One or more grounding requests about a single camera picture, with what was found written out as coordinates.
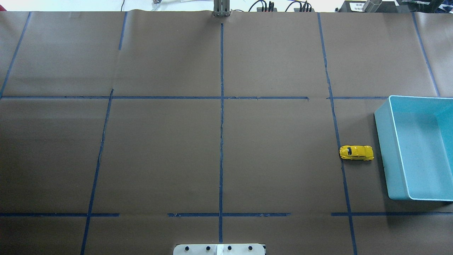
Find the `toy car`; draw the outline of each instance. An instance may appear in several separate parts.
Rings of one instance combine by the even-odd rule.
[[[371,146],[345,145],[340,148],[340,157],[351,160],[373,160],[374,153]]]

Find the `white bracket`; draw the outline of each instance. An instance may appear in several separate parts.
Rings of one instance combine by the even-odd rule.
[[[214,16],[230,16],[230,0],[214,0]]]
[[[266,249],[260,244],[204,244],[177,245],[173,255],[265,255]]]

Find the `blue tape line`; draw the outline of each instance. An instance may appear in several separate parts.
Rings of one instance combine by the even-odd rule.
[[[115,96],[113,99],[221,99],[221,97],[186,97],[186,96]]]
[[[0,213],[0,217],[86,217],[87,213]],[[119,213],[96,213],[92,217],[119,217]]]
[[[306,99],[309,100],[308,97],[225,97],[225,99]]]
[[[439,212],[439,211],[398,211],[398,212],[334,212],[331,213],[331,216],[426,216],[426,215],[443,215],[443,216],[453,216],[453,212]]]
[[[223,23],[220,24],[220,166],[219,166],[219,244],[223,242]]]
[[[440,97],[439,89],[437,88],[436,80],[434,79],[433,71],[431,69],[431,65],[429,64],[428,57],[426,56],[426,51],[423,46],[422,38],[420,37],[419,26],[417,25],[417,19],[415,18],[415,13],[412,12],[412,20],[414,21],[415,31],[417,33],[417,37],[419,38],[420,47],[422,48],[423,57],[425,58],[426,65],[428,66],[429,75],[431,76],[431,80],[433,81],[434,90],[436,91],[437,97]]]
[[[389,97],[333,97],[334,100],[337,99],[387,99]]]
[[[97,177],[99,175],[99,168],[101,166],[102,150],[104,149],[104,141],[106,139],[106,128],[107,128],[107,121],[109,120],[109,115],[110,115],[112,96],[113,96],[113,89],[110,92],[109,103],[107,105],[106,119],[104,121],[104,129],[102,130],[101,145],[99,146],[99,155],[97,156],[97,164],[96,164],[96,171],[94,173],[93,188],[91,191],[90,204],[88,206],[87,222],[85,224],[85,233],[83,234],[82,248],[80,251],[81,255],[83,255],[85,253],[85,245],[87,244],[88,229],[90,227],[90,219],[91,219],[91,215],[92,215],[91,211],[93,209],[93,201],[94,201],[94,194],[96,192]]]
[[[121,30],[120,45],[118,46],[118,50],[121,50],[121,47],[123,46],[123,37],[124,37],[124,29],[126,27],[126,18],[127,18],[127,12],[124,13],[123,29]]]
[[[169,217],[219,217],[219,213],[167,213]],[[287,217],[289,212],[222,213],[222,217]]]
[[[109,99],[107,96],[4,96],[6,99]]]
[[[10,78],[11,69],[13,68],[14,61],[16,60],[17,52],[19,51],[20,44],[22,43],[22,39],[24,38],[25,31],[27,30],[28,23],[30,21],[30,17],[31,17],[31,12],[29,12],[27,21],[25,22],[24,28],[22,29],[22,33],[20,34],[20,38],[19,38],[19,42],[17,43],[16,50],[14,51],[13,58],[11,59],[10,67],[8,68],[8,71],[6,72],[6,77],[5,77],[5,80],[3,81],[3,86],[1,87],[1,90],[0,90],[0,99],[3,96],[3,92],[5,91],[6,84],[8,83],[8,79]]]
[[[330,98],[330,106],[332,108],[332,116],[333,116],[333,125],[335,127],[335,136],[337,138],[337,146],[338,149],[340,148],[340,134],[338,132],[338,124],[337,124],[337,116],[335,115],[335,106],[333,104],[333,92],[332,92],[332,85],[330,83],[330,77],[329,73],[327,70],[327,55],[326,55],[326,46],[324,44],[324,36],[323,36],[323,27],[321,24],[321,15],[318,13],[318,25],[319,25],[319,35],[321,36],[321,46],[323,49],[323,57],[324,57],[324,68],[326,71],[326,78],[327,78],[327,83],[329,85],[329,98]],[[349,192],[347,190],[347,182],[346,182],[346,173],[344,171],[344,164],[343,160],[340,159],[341,161],[341,171],[343,174],[343,187],[344,187],[344,194],[346,197],[346,207],[347,207],[347,212],[349,214],[349,229],[351,231],[351,241],[352,241],[352,249],[354,251],[354,255],[357,255],[357,245],[356,245],[356,234],[354,232],[354,224],[352,222],[352,216],[351,216],[351,203],[349,201]]]

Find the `light blue container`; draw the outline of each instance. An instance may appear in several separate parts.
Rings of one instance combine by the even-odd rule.
[[[453,98],[390,96],[374,115],[389,197],[453,201]]]

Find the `storage box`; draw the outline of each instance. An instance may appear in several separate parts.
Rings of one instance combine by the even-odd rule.
[[[453,98],[390,96],[375,118],[389,197],[453,201]]]

